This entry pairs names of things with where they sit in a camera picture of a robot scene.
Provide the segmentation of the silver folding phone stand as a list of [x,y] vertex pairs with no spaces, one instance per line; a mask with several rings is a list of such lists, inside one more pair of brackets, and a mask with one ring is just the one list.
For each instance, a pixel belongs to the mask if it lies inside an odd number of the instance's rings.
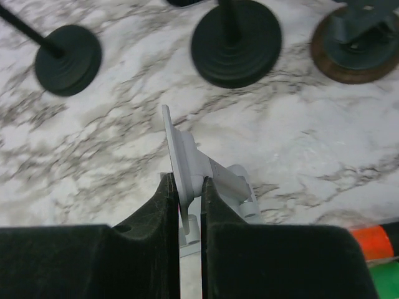
[[216,194],[240,219],[248,224],[259,224],[260,208],[245,168],[238,164],[225,168],[198,150],[191,133],[175,128],[167,105],[162,106],[162,115],[179,197],[180,256],[200,251],[204,231],[200,221],[200,197],[206,178],[214,179]]

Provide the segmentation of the brown round base phone stand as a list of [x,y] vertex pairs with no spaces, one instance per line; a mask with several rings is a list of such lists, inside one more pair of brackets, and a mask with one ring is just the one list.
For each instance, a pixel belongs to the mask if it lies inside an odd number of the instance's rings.
[[340,83],[370,83],[398,66],[398,1],[342,1],[315,28],[310,56]]

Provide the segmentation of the short black phone stand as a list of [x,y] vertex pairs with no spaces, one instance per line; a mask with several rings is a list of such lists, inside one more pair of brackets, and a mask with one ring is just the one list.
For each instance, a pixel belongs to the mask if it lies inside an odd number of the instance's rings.
[[191,58],[198,73],[223,88],[242,88],[265,77],[282,48],[274,13],[256,1],[219,1],[198,23]]

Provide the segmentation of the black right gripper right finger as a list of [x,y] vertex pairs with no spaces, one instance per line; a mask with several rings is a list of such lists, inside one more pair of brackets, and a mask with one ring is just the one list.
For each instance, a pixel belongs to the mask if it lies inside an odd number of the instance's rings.
[[248,224],[206,178],[201,197],[204,298],[376,298],[357,241],[332,225]]

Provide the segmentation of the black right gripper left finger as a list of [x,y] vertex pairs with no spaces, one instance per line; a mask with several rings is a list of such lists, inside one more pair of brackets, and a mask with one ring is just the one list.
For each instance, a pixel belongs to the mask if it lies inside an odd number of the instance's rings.
[[179,298],[178,195],[162,177],[114,227],[1,229],[2,298]]

